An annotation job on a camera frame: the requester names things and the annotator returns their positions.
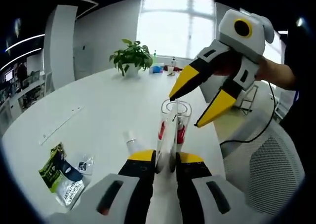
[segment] ceiling light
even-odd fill
[[[7,67],[7,66],[8,66],[9,64],[11,64],[12,62],[16,61],[17,59],[20,59],[21,57],[26,56],[26,55],[28,55],[28,54],[31,54],[31,53],[33,53],[33,52],[35,52],[35,51],[38,51],[38,50],[41,50],[41,48],[38,48],[38,49],[36,49],[36,50],[31,50],[31,51],[28,52],[28,53],[25,53],[25,54],[23,54],[23,55],[20,55],[19,57],[16,57],[14,60],[11,60],[9,63],[7,63],[5,66],[3,66],[3,67],[0,69],[0,71],[3,70],[5,67]]]
[[[43,36],[45,36],[45,34],[40,34],[40,35],[37,35],[37,36],[34,36],[34,37],[30,37],[30,38],[24,39],[24,40],[22,40],[22,41],[19,41],[19,42],[13,44],[12,46],[9,46],[9,47],[5,50],[5,52],[7,52],[9,49],[12,49],[13,47],[15,47],[15,46],[17,46],[17,45],[19,45],[19,44],[21,44],[21,43],[24,43],[24,42],[26,42],[26,41],[28,41],[28,40],[31,40],[31,39],[34,39],[34,38],[38,38],[38,37],[43,37]]]
[[[286,34],[288,33],[288,31],[278,31],[279,34]]]
[[[297,20],[297,22],[296,22],[296,25],[297,25],[298,27],[300,27],[300,26],[302,26],[302,24],[303,24],[303,19],[302,19],[302,18],[299,18],[299,20]]]

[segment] white wall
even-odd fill
[[[74,47],[89,45],[94,59],[86,65],[87,72],[94,74],[114,67],[113,63],[109,63],[109,57],[126,46],[121,39],[136,40],[140,3],[141,0],[124,0],[76,21]]]
[[[77,8],[70,5],[58,5],[46,24],[45,73],[52,72],[52,81],[56,90],[75,81],[73,36]]]
[[[28,75],[32,72],[32,71],[43,71],[43,58],[42,58],[42,54],[43,54],[43,50],[36,55],[31,55],[26,59],[26,69],[28,72]]]

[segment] ceiling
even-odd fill
[[[98,7],[121,0],[92,0],[99,3]],[[268,17],[275,30],[287,30],[291,22],[299,17],[305,17],[313,26],[312,11],[314,0],[216,0],[236,9],[243,8],[249,12]],[[77,5],[78,15],[92,6],[79,0],[0,0],[2,11],[0,24],[0,66],[26,52],[43,46],[43,37],[27,41],[20,47],[15,47],[10,54],[4,50],[23,39],[43,34],[49,14],[57,4]],[[15,33],[14,23],[19,19],[19,34]]]

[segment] glass cup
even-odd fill
[[[178,129],[177,129],[177,144],[182,145],[184,143],[185,134],[192,114],[192,107],[189,103],[184,101],[169,101],[165,100],[161,105],[161,121],[160,129],[158,132],[158,139],[161,140],[165,129],[165,122],[168,114],[172,110],[172,106],[178,103]]]

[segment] white pillar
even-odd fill
[[[44,39],[45,73],[55,90],[75,81],[73,39],[77,7],[58,5],[49,16]]]

